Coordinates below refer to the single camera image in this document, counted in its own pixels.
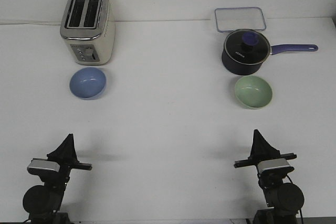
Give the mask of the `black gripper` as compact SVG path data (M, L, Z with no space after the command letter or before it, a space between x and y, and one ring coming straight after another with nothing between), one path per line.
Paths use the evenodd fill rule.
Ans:
M59 180L64 182L69 182L72 169L92 170L92 164L78 161L72 133L68 134L65 140L47 155L47 160L59 164Z
M258 156L263 157L263 160L257 160ZM272 147L262 136L262 134L255 129L253 134L253 143L251 146L250 156L248 159L241 160L241 161L235 161L234 167L235 168L241 168L241 167L247 167L247 166L255 166L257 168L257 165L261 161L266 161L270 159L277 159L277 158L284 158L287 161L295 159L296 155L294 153L287 153L287 154L280 154L280 151L276 148ZM262 179L264 182L278 182L280 180L283 180L289 173L285 172L268 172L265 174L258 174L259 179Z

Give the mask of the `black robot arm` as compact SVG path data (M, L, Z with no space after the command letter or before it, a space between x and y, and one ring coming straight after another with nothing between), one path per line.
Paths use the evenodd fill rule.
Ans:
M255 129L250 156L234 162L235 168L255 166L258 185L264 193L266 209L256 211L252 223L297 223L297 214L302 214L304 195L289 178L295 168L288 161L297 158L295 153L282 154L272 147Z
M46 158L31 160L28 173L44 184L31 187L23 196L30 223L71 223L69 214L59 210L72 169L92 170L91 164L78 161L72 133Z

